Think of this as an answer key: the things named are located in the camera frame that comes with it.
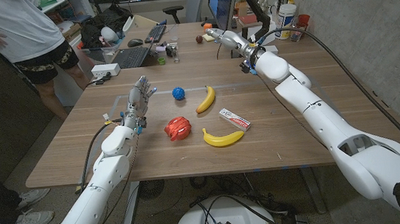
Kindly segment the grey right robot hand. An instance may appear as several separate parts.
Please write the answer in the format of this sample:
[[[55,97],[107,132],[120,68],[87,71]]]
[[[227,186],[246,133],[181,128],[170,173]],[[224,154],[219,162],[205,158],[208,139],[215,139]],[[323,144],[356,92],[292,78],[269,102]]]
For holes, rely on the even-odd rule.
[[[255,50],[255,47],[250,46],[247,39],[230,30],[208,28],[206,34],[214,37],[229,50],[236,50],[237,53],[247,58],[250,58]]]

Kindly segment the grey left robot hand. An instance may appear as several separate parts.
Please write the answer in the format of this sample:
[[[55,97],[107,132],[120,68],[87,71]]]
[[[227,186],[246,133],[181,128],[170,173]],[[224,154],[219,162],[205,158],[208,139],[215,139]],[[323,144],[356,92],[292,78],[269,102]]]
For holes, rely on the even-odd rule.
[[[148,110],[150,96],[157,91],[154,87],[149,89],[150,83],[146,76],[141,76],[131,88],[128,95],[127,109],[124,113],[123,124],[129,128],[136,128],[138,125],[146,127],[145,114]]]

